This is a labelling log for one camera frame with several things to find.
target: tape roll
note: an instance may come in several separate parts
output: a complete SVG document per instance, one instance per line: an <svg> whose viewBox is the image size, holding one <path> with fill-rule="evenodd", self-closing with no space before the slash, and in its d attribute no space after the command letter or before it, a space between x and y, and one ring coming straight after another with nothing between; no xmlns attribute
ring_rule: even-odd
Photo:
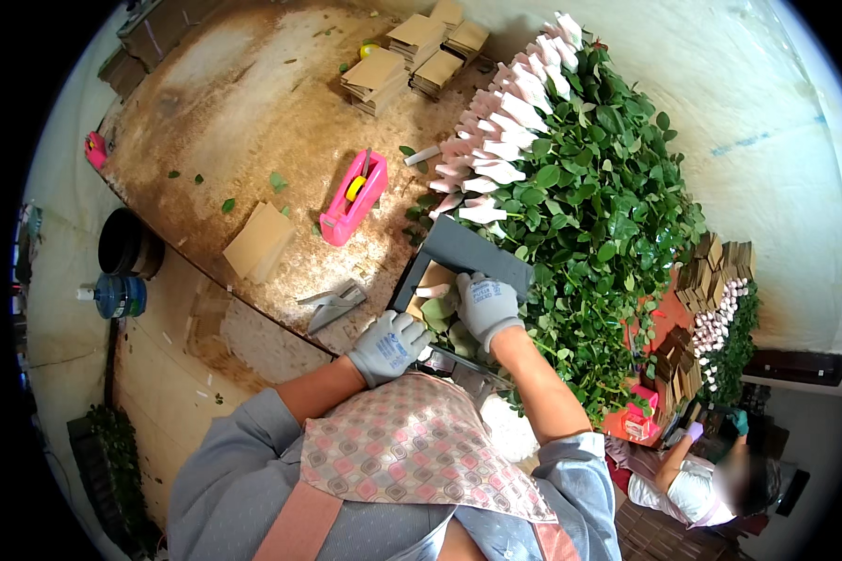
<svg viewBox="0 0 842 561"><path fill-rule="evenodd" d="M361 175L358 176L353 180L352 183L349 184L349 188L347 189L347 200L348 201L356 201L356 197L359 195L359 190L364 185L366 179Z"/></svg>

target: work glove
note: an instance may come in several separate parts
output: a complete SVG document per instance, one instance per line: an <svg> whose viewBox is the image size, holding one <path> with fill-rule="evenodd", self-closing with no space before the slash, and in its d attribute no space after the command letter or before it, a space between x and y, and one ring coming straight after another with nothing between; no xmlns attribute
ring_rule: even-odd
<svg viewBox="0 0 842 561"><path fill-rule="evenodd" d="M702 426L702 423L696 423L695 421L690 423L690 427L686 429L686 435L692 439L692 443L701 438L703 432L705 432L705 427Z"/></svg>
<svg viewBox="0 0 842 561"><path fill-rule="evenodd" d="M734 410L731 413L727 413L726 418L733 421L733 425L736 427L740 436L749 433L749 416L746 415L745 411Z"/></svg>
<svg viewBox="0 0 842 561"><path fill-rule="evenodd" d="M455 284L461 298L459 318L487 353L496 333L513 325L524 327L518 318L518 297L512 286L486 278L483 273L461 273Z"/></svg>
<svg viewBox="0 0 842 561"><path fill-rule="evenodd" d="M368 387L376 388L402 376L430 343L430 336L424 324L410 314L388 309L368 326L347 356Z"/></svg>

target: water bottle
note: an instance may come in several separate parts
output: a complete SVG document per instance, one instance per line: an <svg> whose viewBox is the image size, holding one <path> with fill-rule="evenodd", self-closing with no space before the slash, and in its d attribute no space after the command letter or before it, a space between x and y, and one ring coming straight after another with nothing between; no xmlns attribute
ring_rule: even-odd
<svg viewBox="0 0 842 561"><path fill-rule="evenodd" d="M101 317L133 318L146 309L146 284L136 276L115 276L101 273L95 288L78 289L78 300L93 300Z"/></svg>

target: wooden table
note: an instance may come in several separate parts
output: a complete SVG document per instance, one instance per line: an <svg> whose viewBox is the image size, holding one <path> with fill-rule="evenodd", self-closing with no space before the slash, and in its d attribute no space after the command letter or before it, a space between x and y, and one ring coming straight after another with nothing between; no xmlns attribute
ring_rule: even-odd
<svg viewBox="0 0 842 561"><path fill-rule="evenodd" d="M439 103L407 93L379 118L352 107L338 67L358 61L363 39L382 39L396 24L322 2L226 3L100 129L114 146L101 173L136 215L219 285L332 353L347 351L382 313L414 251L401 233L405 210L427 191L439 160L422 175L403 164L399 146L420 150L447 138L475 90L492 80L472 66ZM333 247L312 225L369 145L387 158L390 185L348 244ZM180 177L169 179L172 171ZM275 194L271 172L289 187ZM296 228L276 277L262 285L237 278L222 255L259 201L289 207ZM314 310L296 301L349 279L367 301L309 338Z"/></svg>

